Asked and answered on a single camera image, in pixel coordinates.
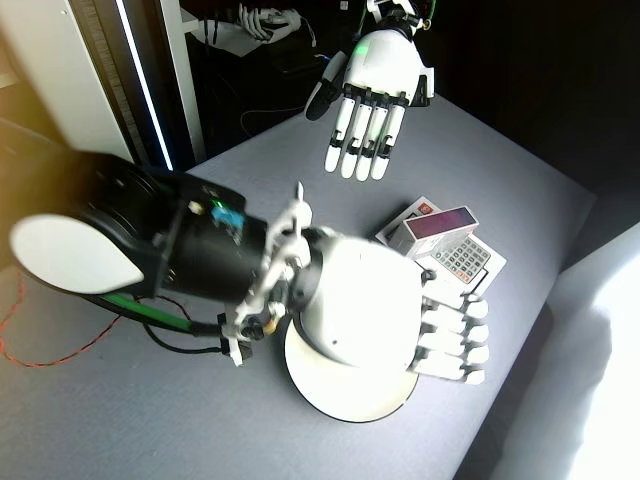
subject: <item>gray table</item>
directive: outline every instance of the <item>gray table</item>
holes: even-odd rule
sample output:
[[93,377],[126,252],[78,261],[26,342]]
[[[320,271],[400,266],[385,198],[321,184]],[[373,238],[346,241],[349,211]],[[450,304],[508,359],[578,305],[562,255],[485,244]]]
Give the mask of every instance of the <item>gray table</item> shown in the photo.
[[[449,479],[507,375],[587,215],[593,197],[444,99],[407,113],[386,177],[345,181],[323,171],[335,109],[295,117],[199,166],[196,175],[245,194],[272,220],[306,187],[314,223],[368,235],[420,195],[471,206],[477,230],[508,259],[487,293],[492,358],[479,387],[422,378],[409,402],[379,422],[323,416],[286,373],[282,336],[236,369],[217,356],[159,349],[121,322],[65,366],[0,361],[0,478]],[[1,305],[12,272],[0,276]],[[91,338],[110,314],[29,283],[7,336],[16,354],[47,359]],[[175,296],[196,317],[220,306]],[[191,339],[176,343],[194,344]]]

